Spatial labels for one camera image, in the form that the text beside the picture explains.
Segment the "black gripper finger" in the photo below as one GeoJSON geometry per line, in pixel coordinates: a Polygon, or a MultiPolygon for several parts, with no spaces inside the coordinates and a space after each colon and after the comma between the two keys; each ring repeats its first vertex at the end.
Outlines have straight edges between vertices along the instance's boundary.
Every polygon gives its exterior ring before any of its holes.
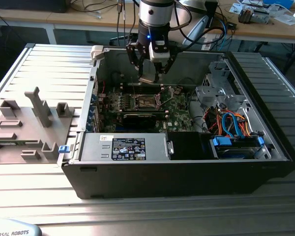
{"type": "Polygon", "coordinates": [[[148,49],[140,43],[128,43],[126,51],[130,63],[138,70],[138,78],[143,74],[144,60],[148,58],[148,49]]]}
{"type": "Polygon", "coordinates": [[[160,79],[160,75],[162,74],[167,74],[172,65],[174,64],[176,60],[176,56],[170,56],[170,58],[167,61],[167,64],[165,66],[162,66],[161,62],[155,62],[154,67],[155,67],[155,77],[154,77],[154,82],[158,82],[160,79]]]}

